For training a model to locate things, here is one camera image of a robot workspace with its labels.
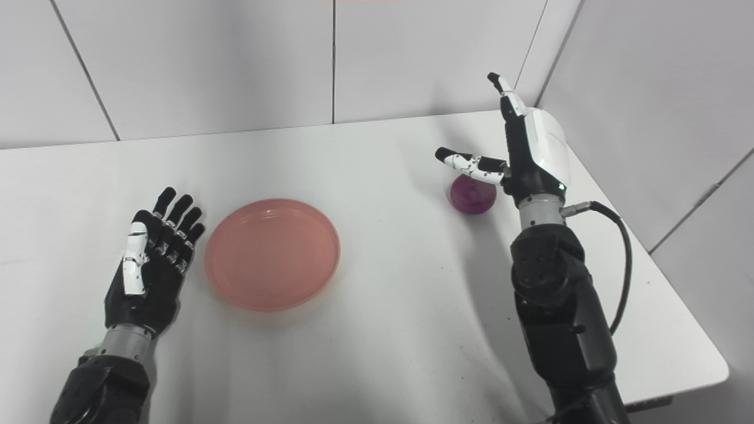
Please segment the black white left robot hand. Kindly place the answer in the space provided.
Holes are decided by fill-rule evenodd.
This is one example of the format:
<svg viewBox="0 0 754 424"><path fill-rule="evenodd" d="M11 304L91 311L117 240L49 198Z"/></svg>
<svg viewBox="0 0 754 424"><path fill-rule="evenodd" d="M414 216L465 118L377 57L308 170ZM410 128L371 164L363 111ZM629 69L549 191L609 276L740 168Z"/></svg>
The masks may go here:
<svg viewBox="0 0 754 424"><path fill-rule="evenodd" d="M175 319L178 296L206 228L190 195L167 186L151 210L138 210L104 300L105 327L132 325L151 336Z"/></svg>

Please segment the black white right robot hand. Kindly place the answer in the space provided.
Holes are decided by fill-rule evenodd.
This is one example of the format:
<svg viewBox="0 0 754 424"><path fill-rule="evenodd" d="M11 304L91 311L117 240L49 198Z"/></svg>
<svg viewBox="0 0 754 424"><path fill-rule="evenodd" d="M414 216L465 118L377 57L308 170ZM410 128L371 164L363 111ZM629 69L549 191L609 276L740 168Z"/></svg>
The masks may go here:
<svg viewBox="0 0 754 424"><path fill-rule="evenodd" d="M529 107L511 84L487 75L499 94L507 159L458 153L439 147L435 158L462 175L501 186L517 208L537 197L563 205L569 186L569 160L562 126L542 108Z"/></svg>

